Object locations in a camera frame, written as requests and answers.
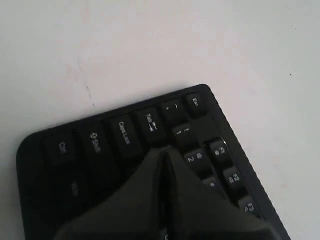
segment white surface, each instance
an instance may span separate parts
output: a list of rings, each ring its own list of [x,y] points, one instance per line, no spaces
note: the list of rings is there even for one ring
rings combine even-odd
[[[318,239],[319,7],[2,0],[0,239],[24,239],[15,154],[27,135],[199,83],[212,88],[291,238]]]

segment white table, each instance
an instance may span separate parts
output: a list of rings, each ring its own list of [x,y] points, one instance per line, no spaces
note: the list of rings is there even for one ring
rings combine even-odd
[[[208,84],[292,239],[319,238],[318,0],[2,0],[0,239],[29,134]]]

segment white desk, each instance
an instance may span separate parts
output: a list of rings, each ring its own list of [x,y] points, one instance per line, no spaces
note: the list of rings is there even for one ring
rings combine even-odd
[[[318,239],[320,2],[151,2],[1,1],[0,239],[24,239],[27,135],[199,83],[291,238]]]

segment black keyboard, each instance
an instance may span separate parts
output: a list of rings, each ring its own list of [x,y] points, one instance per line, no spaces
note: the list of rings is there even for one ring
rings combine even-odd
[[[289,236],[207,85],[197,85],[27,137],[17,157],[26,240],[108,199],[151,148],[173,146],[222,198]],[[165,226],[159,239],[168,239]]]

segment keyboard frame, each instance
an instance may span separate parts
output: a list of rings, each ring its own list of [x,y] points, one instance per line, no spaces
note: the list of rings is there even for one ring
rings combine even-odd
[[[124,114],[132,114],[147,107],[180,98],[188,94],[199,93],[205,103],[208,115],[213,119],[215,131],[224,139],[234,165],[244,177],[245,185],[258,206],[263,218],[278,232],[282,240],[290,240],[276,210],[251,166],[244,150],[237,140],[223,111],[209,86],[205,84],[189,87],[169,94],[158,96],[119,109],[77,120],[61,126],[46,129],[28,136],[20,145],[16,155],[16,167],[20,203],[26,240],[53,239],[58,228],[55,203],[48,183],[48,167],[43,160],[42,141],[57,132],[69,132],[96,121],[106,121]]]

